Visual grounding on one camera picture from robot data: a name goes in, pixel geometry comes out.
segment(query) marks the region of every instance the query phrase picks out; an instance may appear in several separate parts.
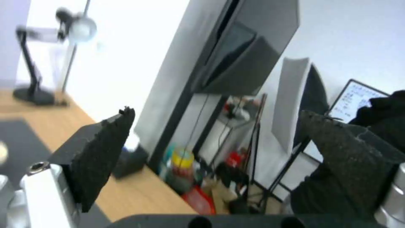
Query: lamp head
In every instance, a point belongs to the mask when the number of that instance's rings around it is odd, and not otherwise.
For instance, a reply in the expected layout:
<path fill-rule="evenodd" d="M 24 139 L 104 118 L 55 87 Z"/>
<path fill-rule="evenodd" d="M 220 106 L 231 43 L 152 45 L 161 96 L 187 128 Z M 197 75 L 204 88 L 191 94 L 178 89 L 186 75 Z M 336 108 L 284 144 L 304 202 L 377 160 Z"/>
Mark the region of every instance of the lamp head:
<path fill-rule="evenodd" d="M 56 18 L 70 42 L 87 42 L 96 35 L 97 25 L 88 17 L 83 15 L 73 16 L 67 9 L 60 8 L 56 11 Z"/>

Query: wooden desk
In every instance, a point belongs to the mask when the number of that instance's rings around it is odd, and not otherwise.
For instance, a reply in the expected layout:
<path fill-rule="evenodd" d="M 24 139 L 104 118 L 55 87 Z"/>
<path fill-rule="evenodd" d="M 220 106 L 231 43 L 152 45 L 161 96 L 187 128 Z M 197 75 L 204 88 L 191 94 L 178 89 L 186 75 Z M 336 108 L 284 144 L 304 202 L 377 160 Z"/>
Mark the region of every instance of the wooden desk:
<path fill-rule="evenodd" d="M 11 92 L 0 91 L 0 119 L 25 119 L 53 152 L 81 126 L 94 123 L 75 103 L 69 104 L 68 108 L 30 107 L 14 100 Z M 110 177 L 96 202 L 112 222 L 134 214 L 196 213 L 147 167 L 119 181 Z"/>

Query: monitor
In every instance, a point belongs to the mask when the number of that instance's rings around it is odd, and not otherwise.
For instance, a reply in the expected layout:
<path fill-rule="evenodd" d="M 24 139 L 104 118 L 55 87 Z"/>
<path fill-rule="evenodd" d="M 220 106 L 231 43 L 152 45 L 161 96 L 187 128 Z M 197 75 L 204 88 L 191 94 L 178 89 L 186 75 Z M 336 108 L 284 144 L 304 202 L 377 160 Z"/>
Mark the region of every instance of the monitor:
<path fill-rule="evenodd" d="M 298 26 L 298 0 L 232 0 L 192 89 L 256 95 Z"/>

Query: desk lamp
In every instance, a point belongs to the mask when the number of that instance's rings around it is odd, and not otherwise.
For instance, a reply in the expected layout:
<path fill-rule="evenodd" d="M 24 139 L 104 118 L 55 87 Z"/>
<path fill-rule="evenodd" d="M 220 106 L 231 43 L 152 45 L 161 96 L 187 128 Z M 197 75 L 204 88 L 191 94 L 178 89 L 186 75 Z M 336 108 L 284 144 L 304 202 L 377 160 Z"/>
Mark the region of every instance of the desk lamp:
<path fill-rule="evenodd" d="M 58 43 L 68 39 L 69 42 L 76 44 L 87 42 L 96 34 L 96 23 L 88 17 L 80 14 L 72 15 L 68 10 L 60 8 L 56 11 L 56 19 L 60 22 L 59 29 L 17 27 L 17 39 L 30 73 L 31 84 L 15 89 L 13 96 L 16 99 L 37 106 L 58 105 L 55 103 L 53 93 L 40 88 L 42 77 L 31 60 L 27 39 L 47 43 Z"/>

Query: lamp base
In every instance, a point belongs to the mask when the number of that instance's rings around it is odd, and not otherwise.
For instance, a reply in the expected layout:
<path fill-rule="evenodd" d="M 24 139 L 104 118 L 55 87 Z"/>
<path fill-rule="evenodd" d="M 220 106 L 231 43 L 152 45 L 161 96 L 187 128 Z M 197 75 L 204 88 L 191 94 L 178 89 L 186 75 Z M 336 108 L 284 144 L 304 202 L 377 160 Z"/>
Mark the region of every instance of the lamp base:
<path fill-rule="evenodd" d="M 13 97 L 33 103 L 37 106 L 55 105 L 55 96 L 52 93 L 43 90 L 36 90 L 32 96 L 29 96 L 28 88 L 18 88 L 14 90 Z"/>

